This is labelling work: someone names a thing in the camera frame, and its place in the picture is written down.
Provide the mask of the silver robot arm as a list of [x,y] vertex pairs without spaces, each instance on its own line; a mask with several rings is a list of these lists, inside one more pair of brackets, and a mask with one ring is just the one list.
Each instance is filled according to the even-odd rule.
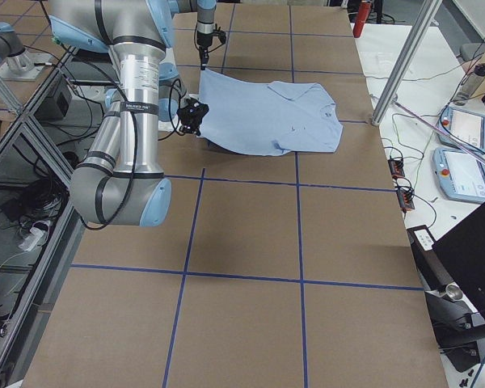
[[171,181],[158,165],[159,89],[174,44],[173,17],[211,11],[198,1],[52,1],[53,35],[63,44],[106,53],[119,79],[111,107],[84,160],[70,199],[85,221],[158,226],[171,202]]
[[215,23],[216,0],[167,1],[171,15],[196,12],[194,45],[200,58],[200,69],[205,70],[209,54],[226,43],[226,33]]

